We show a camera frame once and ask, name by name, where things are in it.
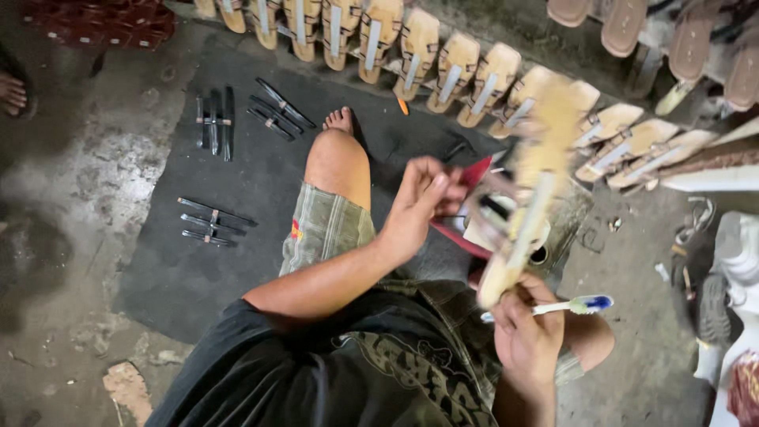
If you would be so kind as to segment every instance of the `printed graphic on shirt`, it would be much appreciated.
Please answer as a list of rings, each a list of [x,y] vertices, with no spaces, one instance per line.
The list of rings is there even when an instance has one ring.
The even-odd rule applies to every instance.
[[[419,340],[417,348],[392,335],[348,332],[335,338],[336,347],[354,341],[364,358],[407,390],[418,389],[457,425],[497,427],[490,408],[473,389],[474,380],[451,367],[453,353]]]

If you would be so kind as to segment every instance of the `sandal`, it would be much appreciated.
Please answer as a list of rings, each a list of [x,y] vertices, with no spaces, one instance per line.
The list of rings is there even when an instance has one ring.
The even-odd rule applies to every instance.
[[[695,82],[709,56],[709,37],[722,0],[691,0],[678,18],[669,47],[669,70],[680,81]]]
[[[746,111],[759,91],[759,19],[751,22],[735,45],[739,50],[725,83],[725,100],[735,111]]]

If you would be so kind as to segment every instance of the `plaid shorts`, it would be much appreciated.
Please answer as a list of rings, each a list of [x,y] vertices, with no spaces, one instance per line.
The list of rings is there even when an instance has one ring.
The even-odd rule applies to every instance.
[[[374,239],[369,212],[348,199],[304,183],[292,219],[290,236],[282,246],[280,276],[359,248]],[[437,313],[449,329],[463,362],[476,379],[483,399],[493,403],[502,366],[493,345],[493,326],[480,320],[475,292],[455,280],[382,279],[376,288],[418,299]],[[584,374],[580,361],[563,347],[556,364],[557,384]]]

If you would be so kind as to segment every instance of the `person's foot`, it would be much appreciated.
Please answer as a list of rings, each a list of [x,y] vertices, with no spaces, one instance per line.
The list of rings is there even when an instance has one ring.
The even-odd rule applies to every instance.
[[[342,109],[337,109],[330,113],[327,118],[324,119],[322,129],[340,129],[343,132],[347,132],[349,135],[353,135],[351,109],[348,107],[342,107]]]
[[[20,111],[27,106],[27,92],[23,81],[0,71],[0,100],[10,116],[18,117]]]

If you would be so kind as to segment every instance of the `man's knee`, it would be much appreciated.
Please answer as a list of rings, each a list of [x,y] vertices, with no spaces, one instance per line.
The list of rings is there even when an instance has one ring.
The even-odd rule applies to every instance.
[[[580,359],[584,371],[590,371],[614,350],[614,332],[598,315],[569,315],[565,345]]]
[[[356,138],[340,129],[327,129],[318,134],[313,140],[310,154],[335,160],[356,157],[368,162],[367,154]]]

